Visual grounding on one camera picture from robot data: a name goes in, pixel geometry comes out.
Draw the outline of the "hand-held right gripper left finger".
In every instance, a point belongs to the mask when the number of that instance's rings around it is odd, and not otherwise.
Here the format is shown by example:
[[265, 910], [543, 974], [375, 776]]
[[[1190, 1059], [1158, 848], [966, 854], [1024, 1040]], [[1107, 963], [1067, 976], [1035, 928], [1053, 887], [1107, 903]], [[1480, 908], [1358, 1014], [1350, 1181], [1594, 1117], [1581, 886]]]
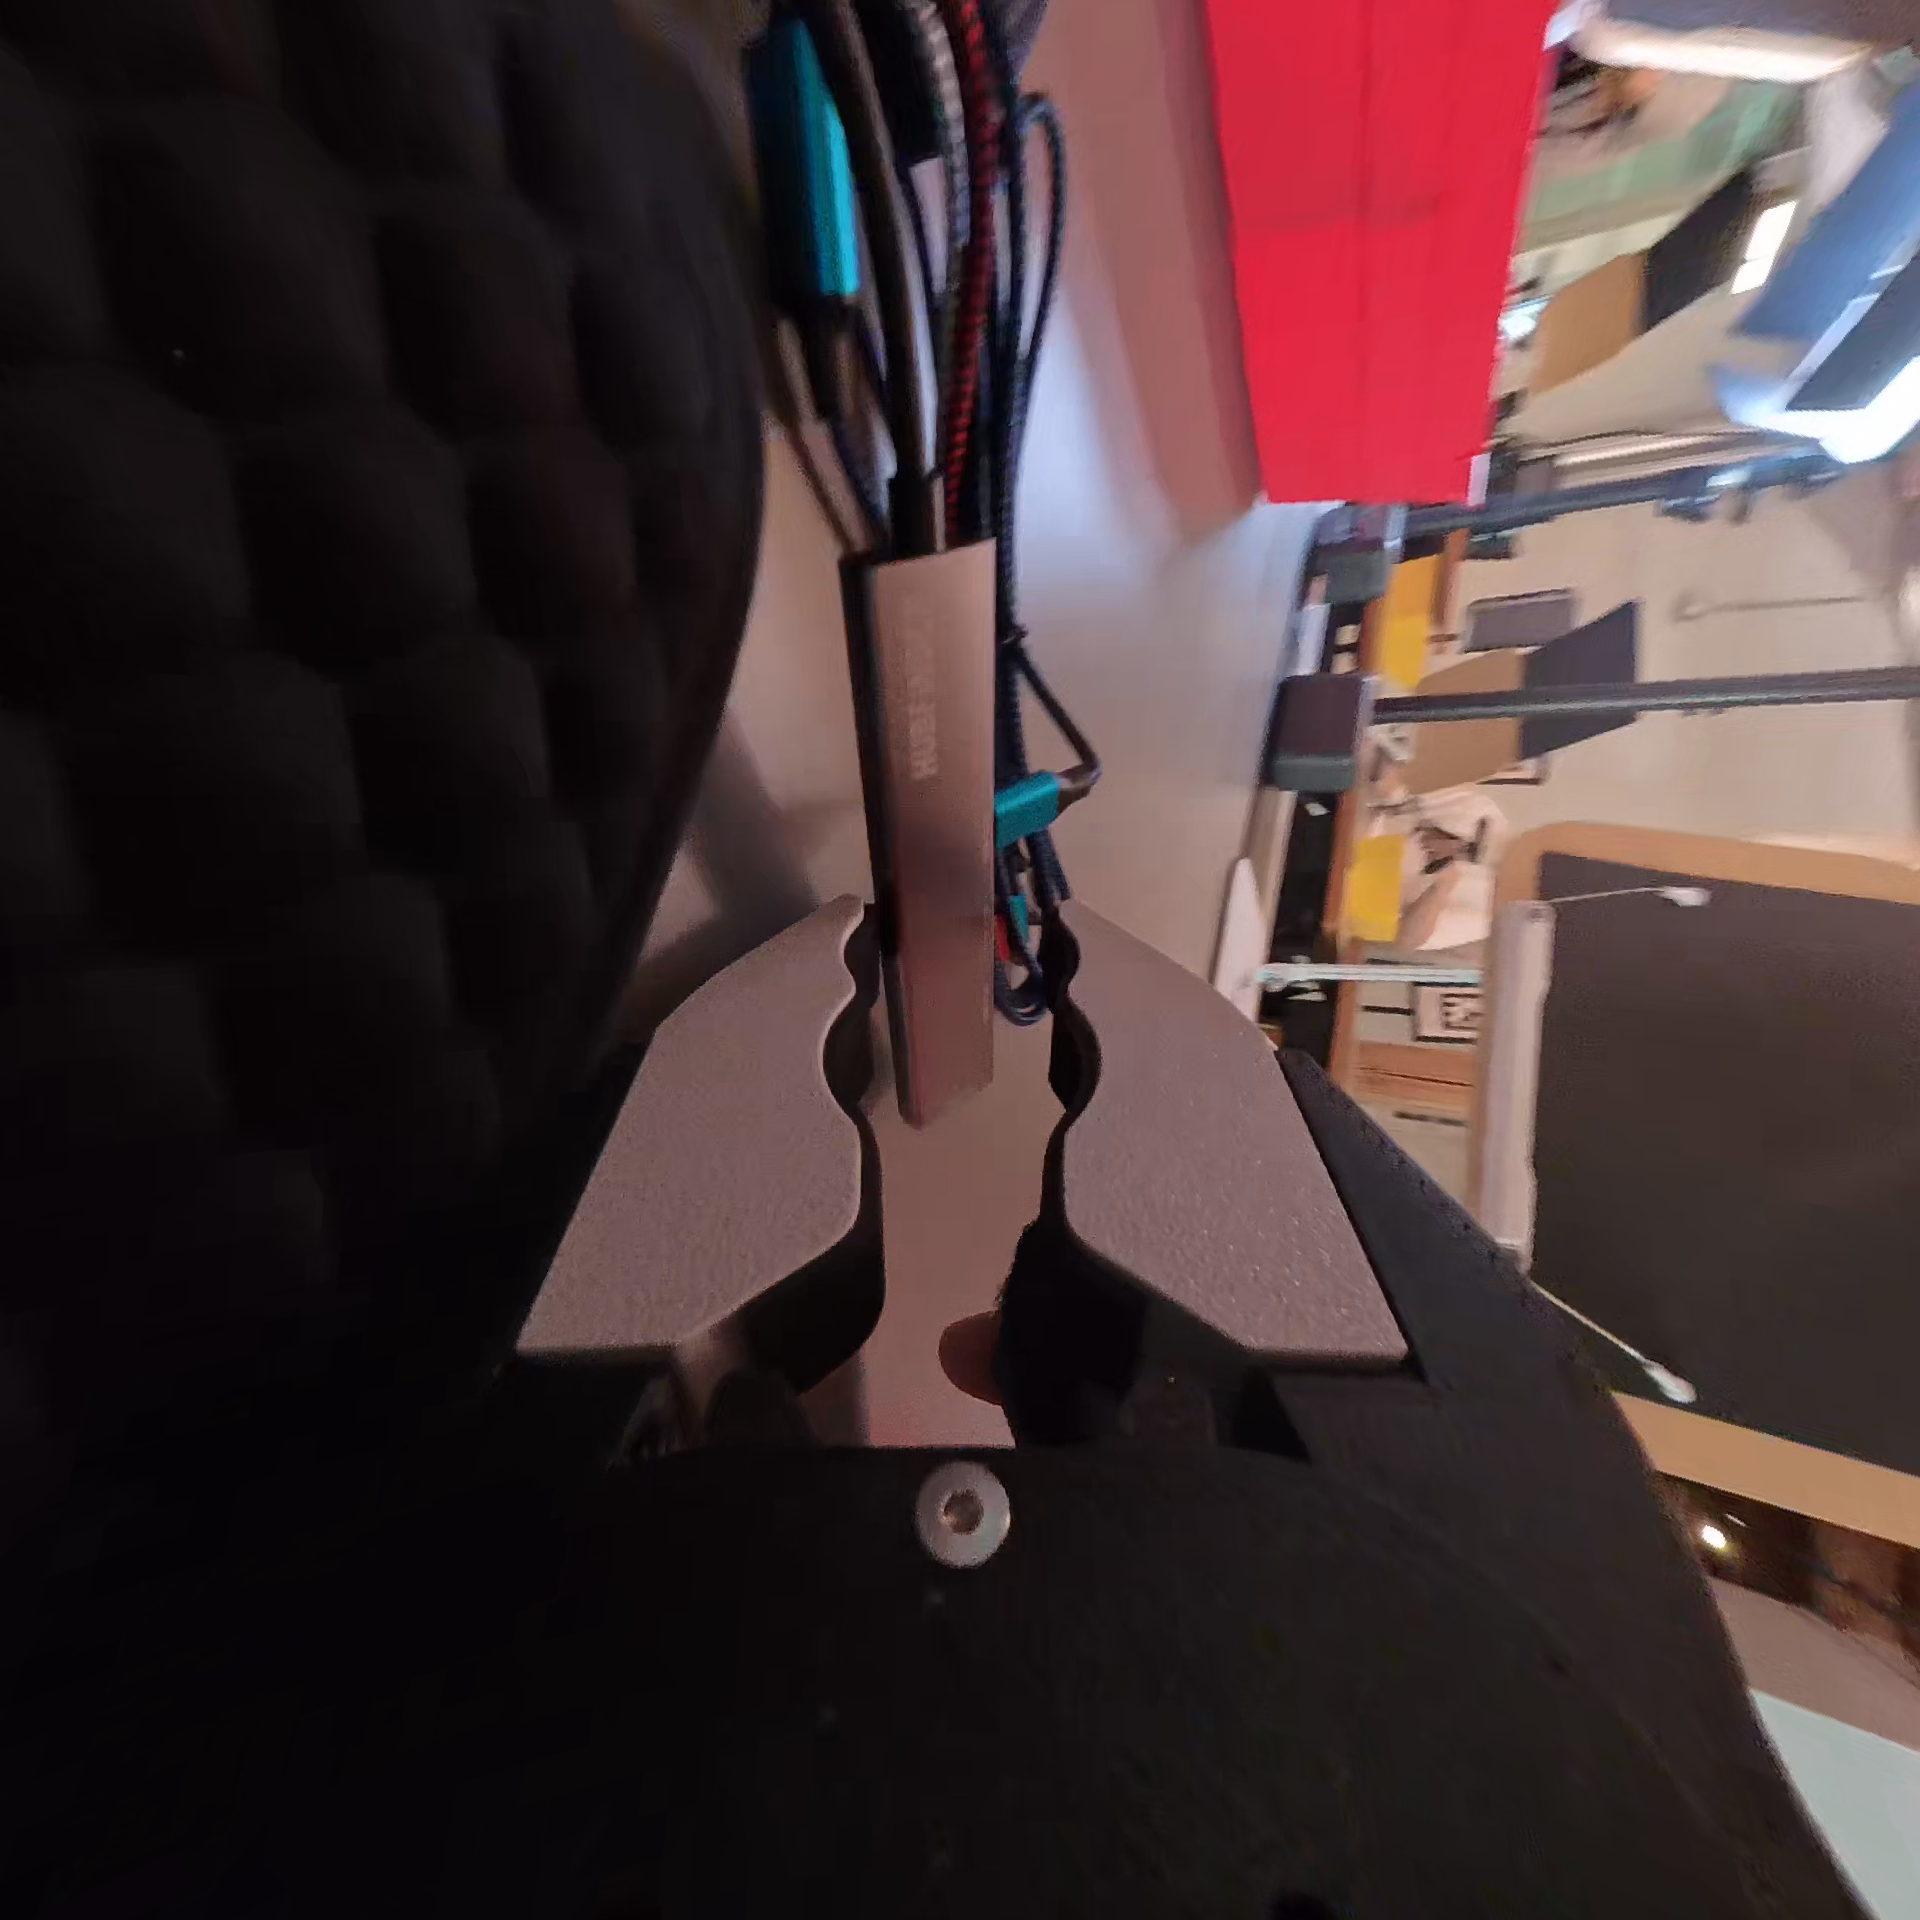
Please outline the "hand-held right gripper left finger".
[[745, 1366], [807, 1394], [858, 1354], [884, 1297], [864, 921], [828, 899], [660, 1023], [520, 1361]]

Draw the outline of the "small dark grey box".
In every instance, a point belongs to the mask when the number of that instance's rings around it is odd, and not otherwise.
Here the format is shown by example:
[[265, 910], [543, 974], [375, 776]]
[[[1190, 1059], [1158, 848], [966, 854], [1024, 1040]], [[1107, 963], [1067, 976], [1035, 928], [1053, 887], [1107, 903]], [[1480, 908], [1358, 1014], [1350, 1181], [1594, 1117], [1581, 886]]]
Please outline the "small dark grey box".
[[1263, 783], [1344, 792], [1370, 725], [1377, 683], [1366, 674], [1300, 674], [1279, 683], [1263, 745]]

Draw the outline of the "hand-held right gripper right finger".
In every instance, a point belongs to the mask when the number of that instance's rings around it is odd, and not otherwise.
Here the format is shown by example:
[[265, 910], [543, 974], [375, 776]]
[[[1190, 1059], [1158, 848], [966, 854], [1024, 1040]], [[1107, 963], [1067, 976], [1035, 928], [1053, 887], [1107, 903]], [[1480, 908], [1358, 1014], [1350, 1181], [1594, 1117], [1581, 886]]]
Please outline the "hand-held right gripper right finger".
[[1120, 923], [1053, 923], [1045, 1197], [1099, 1273], [1224, 1347], [1404, 1366], [1404, 1329], [1262, 1026]]

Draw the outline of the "grey metal usb hub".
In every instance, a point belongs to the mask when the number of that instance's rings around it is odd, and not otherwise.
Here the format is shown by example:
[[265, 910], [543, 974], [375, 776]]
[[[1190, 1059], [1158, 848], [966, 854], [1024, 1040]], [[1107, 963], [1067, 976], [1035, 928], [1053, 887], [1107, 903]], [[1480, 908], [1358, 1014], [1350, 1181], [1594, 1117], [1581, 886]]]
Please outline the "grey metal usb hub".
[[996, 542], [837, 569], [899, 1113], [993, 1078]]

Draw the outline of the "teal usb connector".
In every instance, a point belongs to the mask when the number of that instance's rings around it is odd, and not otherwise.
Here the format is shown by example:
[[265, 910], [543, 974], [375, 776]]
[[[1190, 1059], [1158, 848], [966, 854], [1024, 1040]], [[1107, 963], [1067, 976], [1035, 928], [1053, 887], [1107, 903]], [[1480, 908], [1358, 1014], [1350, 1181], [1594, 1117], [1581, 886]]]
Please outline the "teal usb connector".
[[853, 153], [803, 17], [774, 3], [741, 55], [771, 305], [798, 331], [814, 412], [853, 423], [862, 300]]

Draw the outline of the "red storage bin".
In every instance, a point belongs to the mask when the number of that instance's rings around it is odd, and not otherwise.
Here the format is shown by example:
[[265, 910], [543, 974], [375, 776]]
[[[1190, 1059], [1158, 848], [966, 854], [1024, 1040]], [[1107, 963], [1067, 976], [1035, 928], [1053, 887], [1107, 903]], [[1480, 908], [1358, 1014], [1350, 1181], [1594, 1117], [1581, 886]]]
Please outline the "red storage bin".
[[1271, 499], [1452, 505], [1489, 436], [1552, 3], [1206, 3]]

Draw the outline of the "studio light panel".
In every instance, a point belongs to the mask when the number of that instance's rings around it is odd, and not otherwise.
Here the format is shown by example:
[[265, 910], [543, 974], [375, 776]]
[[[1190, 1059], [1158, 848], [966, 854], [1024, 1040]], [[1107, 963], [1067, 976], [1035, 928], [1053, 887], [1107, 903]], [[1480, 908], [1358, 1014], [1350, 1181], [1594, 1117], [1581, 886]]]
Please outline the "studio light panel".
[[1842, 467], [1880, 461], [1917, 430], [1917, 85], [1842, 191], [1811, 219], [1713, 367], [1721, 412], [1811, 442]]

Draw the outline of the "black light stand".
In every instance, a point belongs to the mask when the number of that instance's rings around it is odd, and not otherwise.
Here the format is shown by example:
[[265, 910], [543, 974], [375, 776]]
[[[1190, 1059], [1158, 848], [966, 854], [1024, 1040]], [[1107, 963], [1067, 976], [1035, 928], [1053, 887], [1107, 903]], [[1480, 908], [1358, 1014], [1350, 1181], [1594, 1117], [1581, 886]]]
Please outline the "black light stand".
[[[1842, 475], [1842, 462], [1811, 444], [1748, 454], [1729, 462], [1669, 467], [1610, 484], [1557, 485], [1544, 493], [1497, 496], [1476, 509], [1422, 505], [1404, 511], [1404, 536], [1514, 536], [1566, 516], [1658, 505], [1673, 518], [1706, 522], [1725, 502], [1753, 505], [1761, 493], [1817, 493]], [[1732, 680], [1594, 683], [1520, 692], [1375, 696], [1377, 725], [1465, 725], [1465, 721], [1555, 721], [1555, 718], [1637, 718], [1647, 713], [1732, 713], [1732, 708], [1842, 708], [1914, 706], [1917, 665], [1811, 669]]]

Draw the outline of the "black honeycomb wrist pad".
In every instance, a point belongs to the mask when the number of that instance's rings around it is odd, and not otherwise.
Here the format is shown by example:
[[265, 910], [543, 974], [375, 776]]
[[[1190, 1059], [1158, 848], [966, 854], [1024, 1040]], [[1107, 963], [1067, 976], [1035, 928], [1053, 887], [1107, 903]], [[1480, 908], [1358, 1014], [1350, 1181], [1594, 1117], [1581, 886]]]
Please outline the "black honeycomb wrist pad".
[[741, 226], [617, 3], [4, 3], [8, 1534], [490, 1319], [745, 634]]

